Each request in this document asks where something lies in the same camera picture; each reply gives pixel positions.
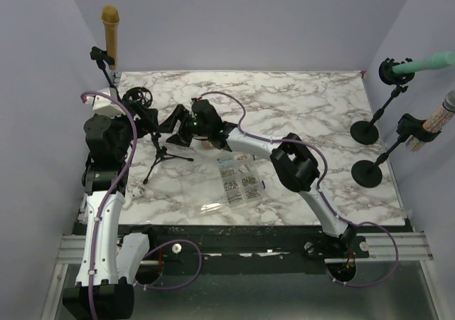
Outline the black tripod mic stand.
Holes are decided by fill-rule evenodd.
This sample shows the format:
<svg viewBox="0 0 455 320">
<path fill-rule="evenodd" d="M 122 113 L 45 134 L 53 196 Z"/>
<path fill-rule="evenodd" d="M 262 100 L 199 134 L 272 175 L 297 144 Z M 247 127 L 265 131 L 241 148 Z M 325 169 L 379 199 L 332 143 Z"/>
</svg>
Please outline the black tripod mic stand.
<svg viewBox="0 0 455 320">
<path fill-rule="evenodd" d="M 133 87 L 127 90 L 122 97 L 123 105 L 131 112 L 133 116 L 136 116 L 136 113 L 131 107 L 131 103 L 138 102 L 143 107 L 150 109 L 151 104 L 153 102 L 153 95 L 151 91 L 145 87 Z M 183 159 L 189 162 L 193 162 L 194 159 L 191 157 L 184 157 L 175 154 L 168 153 L 168 149 L 165 146 L 161 146 L 159 143 L 159 139 L 161 138 L 162 133 L 171 133 L 171 132 L 156 132 L 149 134 L 151 137 L 151 142 L 155 147 L 155 159 L 153 164 L 151 165 L 148 174 L 142 181 L 143 185 L 147 185 L 149 182 L 149 177 L 151 175 L 152 170 L 161 162 L 172 160 L 172 159 Z M 145 135 L 138 135 L 138 138 L 142 138 Z"/>
</svg>

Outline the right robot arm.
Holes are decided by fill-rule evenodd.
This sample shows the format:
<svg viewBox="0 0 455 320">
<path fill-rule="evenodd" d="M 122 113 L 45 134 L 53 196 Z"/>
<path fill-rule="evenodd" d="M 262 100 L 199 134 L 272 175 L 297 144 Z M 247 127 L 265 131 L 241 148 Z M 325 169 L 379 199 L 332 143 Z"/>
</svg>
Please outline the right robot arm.
<svg viewBox="0 0 455 320">
<path fill-rule="evenodd" d="M 247 134 L 238 124 L 223 121 L 207 100 L 194 100 L 191 110 L 178 105 L 159 125 L 159 131 L 172 134 L 168 142 L 189 146 L 194 137 L 207 139 L 216 149 L 251 154 L 270 161 L 279 181 L 288 190 L 298 193 L 318 218 L 327 239 L 328 251 L 343 257 L 353 249 L 356 230 L 339 215 L 331 197 L 324 192 L 318 162 L 309 145 L 290 133 L 284 138 L 266 139 Z"/>
</svg>

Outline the pink microphone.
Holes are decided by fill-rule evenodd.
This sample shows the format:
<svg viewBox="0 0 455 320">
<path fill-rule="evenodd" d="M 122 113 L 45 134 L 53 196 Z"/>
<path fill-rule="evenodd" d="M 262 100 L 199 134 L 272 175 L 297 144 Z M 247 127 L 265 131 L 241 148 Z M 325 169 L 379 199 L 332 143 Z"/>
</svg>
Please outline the pink microphone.
<svg viewBox="0 0 455 320">
<path fill-rule="evenodd" d="M 201 145 L 202 145 L 202 147 L 204 149 L 212 149 L 213 148 L 213 145 L 208 140 L 202 141 Z"/>
</svg>

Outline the gold microphone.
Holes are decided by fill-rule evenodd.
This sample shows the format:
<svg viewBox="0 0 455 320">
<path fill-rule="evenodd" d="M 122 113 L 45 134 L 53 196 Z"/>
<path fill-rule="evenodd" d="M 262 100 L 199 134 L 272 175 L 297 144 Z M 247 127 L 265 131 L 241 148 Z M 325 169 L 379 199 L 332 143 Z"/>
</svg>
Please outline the gold microphone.
<svg viewBox="0 0 455 320">
<path fill-rule="evenodd" d="M 113 59 L 110 70 L 117 68 L 119 13 L 116 7 L 107 5 L 102 8 L 101 19 L 105 28 L 105 45 L 107 55 Z"/>
</svg>

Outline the black round-base mic stand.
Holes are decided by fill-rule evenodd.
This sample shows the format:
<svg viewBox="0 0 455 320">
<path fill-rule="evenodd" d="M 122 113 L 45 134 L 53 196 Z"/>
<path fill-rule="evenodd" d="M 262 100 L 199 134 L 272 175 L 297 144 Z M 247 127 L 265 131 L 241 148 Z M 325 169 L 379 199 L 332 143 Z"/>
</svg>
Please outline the black round-base mic stand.
<svg viewBox="0 0 455 320">
<path fill-rule="evenodd" d="M 111 88 L 114 88 L 117 91 L 117 87 L 112 82 L 110 76 L 107 73 L 107 65 L 114 65 L 115 61 L 114 58 L 107 54 L 106 50 L 101 50 L 100 48 L 93 46 L 90 51 L 90 59 L 95 61 L 97 67 L 103 72 L 108 85 Z"/>
</svg>

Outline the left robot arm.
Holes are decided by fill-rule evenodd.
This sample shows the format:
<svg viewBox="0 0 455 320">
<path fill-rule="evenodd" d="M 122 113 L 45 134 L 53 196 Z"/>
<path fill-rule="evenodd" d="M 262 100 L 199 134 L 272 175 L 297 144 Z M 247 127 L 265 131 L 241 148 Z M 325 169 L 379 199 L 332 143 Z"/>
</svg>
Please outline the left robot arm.
<svg viewBox="0 0 455 320">
<path fill-rule="evenodd" d="M 158 126 L 156 109 L 135 102 L 129 113 L 96 114 L 84 124 L 89 149 L 82 175 L 87 230 L 75 286 L 63 292 L 63 305 L 76 319 L 130 318 L 140 262 L 157 253 L 157 241 L 145 234 L 126 235 L 117 242 L 135 141 Z"/>
</svg>

